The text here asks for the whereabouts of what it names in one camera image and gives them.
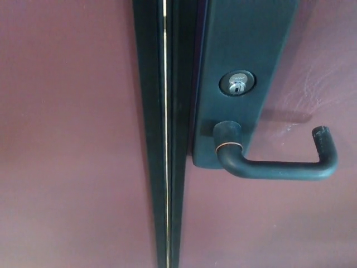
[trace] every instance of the black door frame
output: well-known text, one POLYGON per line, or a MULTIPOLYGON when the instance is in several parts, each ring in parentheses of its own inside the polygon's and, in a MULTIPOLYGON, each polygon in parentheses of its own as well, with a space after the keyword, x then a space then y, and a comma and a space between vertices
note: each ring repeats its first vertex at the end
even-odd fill
POLYGON ((168 267, 162 0, 133 0, 157 267, 168 267))

